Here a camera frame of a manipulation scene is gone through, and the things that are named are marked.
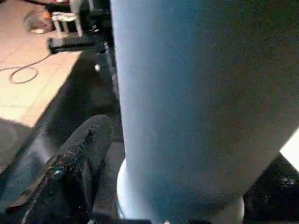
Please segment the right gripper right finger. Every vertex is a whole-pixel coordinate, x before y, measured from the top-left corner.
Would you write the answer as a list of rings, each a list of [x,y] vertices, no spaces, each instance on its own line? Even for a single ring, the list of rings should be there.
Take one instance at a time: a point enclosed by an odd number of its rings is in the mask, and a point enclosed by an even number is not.
[[[251,222],[299,222],[299,172],[282,155],[243,195],[244,219]]]

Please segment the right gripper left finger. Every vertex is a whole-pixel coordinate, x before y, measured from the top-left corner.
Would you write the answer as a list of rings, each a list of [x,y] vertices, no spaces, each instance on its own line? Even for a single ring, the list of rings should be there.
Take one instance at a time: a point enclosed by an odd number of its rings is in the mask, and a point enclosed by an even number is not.
[[[114,129],[106,115],[86,120],[0,217],[2,224],[89,222]]]

